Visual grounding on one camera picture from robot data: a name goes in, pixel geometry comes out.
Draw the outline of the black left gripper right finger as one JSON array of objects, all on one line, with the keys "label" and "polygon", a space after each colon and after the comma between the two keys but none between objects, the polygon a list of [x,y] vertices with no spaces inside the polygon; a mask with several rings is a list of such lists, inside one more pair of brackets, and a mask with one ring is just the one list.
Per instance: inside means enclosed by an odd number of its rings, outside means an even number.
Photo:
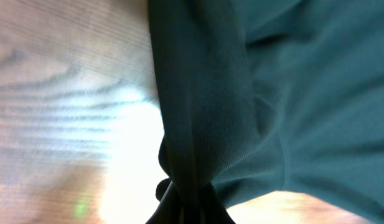
[{"label": "black left gripper right finger", "polygon": [[235,224],[219,200],[211,183],[199,192],[200,222],[203,224]]}]

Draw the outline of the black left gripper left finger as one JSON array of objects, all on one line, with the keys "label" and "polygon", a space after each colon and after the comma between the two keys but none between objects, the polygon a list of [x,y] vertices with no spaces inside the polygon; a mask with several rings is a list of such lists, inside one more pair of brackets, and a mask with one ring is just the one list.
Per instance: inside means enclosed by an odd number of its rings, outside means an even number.
[{"label": "black left gripper left finger", "polygon": [[156,187],[159,205],[146,224],[181,224],[182,204],[171,179],[162,180]]}]

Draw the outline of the black t-shirt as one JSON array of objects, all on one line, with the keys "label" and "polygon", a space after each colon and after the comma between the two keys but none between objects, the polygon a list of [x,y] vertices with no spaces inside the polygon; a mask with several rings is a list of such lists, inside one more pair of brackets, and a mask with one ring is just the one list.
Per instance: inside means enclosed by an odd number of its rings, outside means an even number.
[{"label": "black t-shirt", "polygon": [[384,0],[150,0],[159,163],[200,222],[285,190],[384,223]]}]

